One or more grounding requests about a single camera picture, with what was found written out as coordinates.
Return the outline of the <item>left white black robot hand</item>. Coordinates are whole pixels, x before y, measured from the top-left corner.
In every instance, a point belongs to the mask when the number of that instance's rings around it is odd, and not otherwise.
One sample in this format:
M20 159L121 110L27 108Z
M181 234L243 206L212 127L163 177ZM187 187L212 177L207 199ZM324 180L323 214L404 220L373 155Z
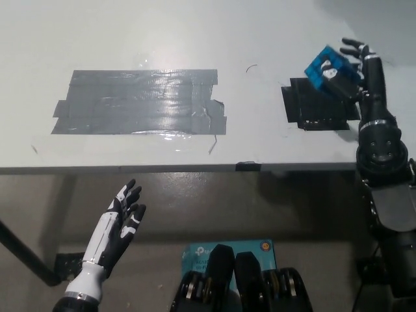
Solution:
M138 204L142 190L136 180L126 183L101 215L90 238L83 261L104 268L110 276L144 217L146 206Z

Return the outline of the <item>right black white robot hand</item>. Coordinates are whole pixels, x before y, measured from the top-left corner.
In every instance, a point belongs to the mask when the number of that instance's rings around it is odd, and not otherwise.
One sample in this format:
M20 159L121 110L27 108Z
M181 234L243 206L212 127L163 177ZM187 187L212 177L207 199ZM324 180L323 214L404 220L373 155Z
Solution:
M360 129L372 124L385 124L397 129L396 118L387 108L387 92L382 60L370 46L351 38L343 38L345 47L340 48L344 55L359 60L356 72L362 74L360 82L341 73L330 62L322 65L322 80L325 87L343 100L357 101L361 111Z

